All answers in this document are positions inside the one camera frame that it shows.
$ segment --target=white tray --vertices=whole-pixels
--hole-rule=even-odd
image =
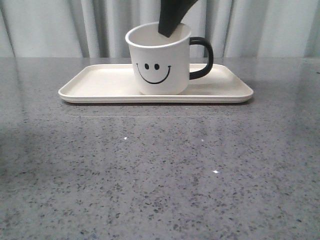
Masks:
[[[190,64],[190,71],[205,64]],[[58,91],[69,103],[242,103],[254,91],[227,67],[214,64],[211,72],[191,80],[178,95],[143,95],[136,87],[132,64],[98,64],[85,67]]]

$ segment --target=mug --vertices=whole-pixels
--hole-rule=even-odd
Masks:
[[[131,29],[126,35],[134,78],[145,95],[176,95],[192,79],[207,75],[214,63],[211,44],[203,37],[190,37],[191,28],[180,23],[170,37],[158,33],[158,22]],[[207,49],[208,62],[198,71],[190,72],[190,45]]]

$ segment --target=mug handle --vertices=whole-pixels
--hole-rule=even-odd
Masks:
[[[201,70],[190,72],[190,80],[198,79],[207,75],[211,71],[212,66],[214,64],[214,51],[212,50],[210,42],[208,42],[205,38],[200,36],[190,37],[189,45],[202,45],[206,48],[208,52],[208,63],[206,64],[206,66]]]

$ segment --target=granite countertop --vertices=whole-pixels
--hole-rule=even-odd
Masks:
[[[217,59],[242,104],[60,99],[128,61],[0,58],[0,239],[320,238],[320,59]]]

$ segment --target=smiley face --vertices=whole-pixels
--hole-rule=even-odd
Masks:
[[[170,74],[170,70],[171,70],[171,66],[169,65],[169,66],[168,66],[167,73],[166,73],[166,76],[165,76],[163,79],[161,79],[160,81],[152,82],[152,81],[149,81],[149,80],[147,80],[146,78],[144,78],[144,77],[142,76],[142,74],[141,74],[141,72],[140,72],[140,69],[139,69],[138,63],[136,63],[136,67],[138,68],[139,74],[140,74],[140,76],[143,78],[143,80],[145,80],[145,81],[146,81],[147,83],[149,83],[149,84],[160,84],[160,83],[162,83],[164,80],[167,79],[167,77],[168,77],[169,74]],[[148,63],[145,63],[145,64],[144,64],[144,68],[145,68],[147,71],[154,71],[153,69],[150,69],[150,66],[149,66]],[[160,69],[160,65],[159,65],[158,63],[156,63],[156,64],[154,65],[154,69],[155,69],[156,71],[159,70],[159,69]]]

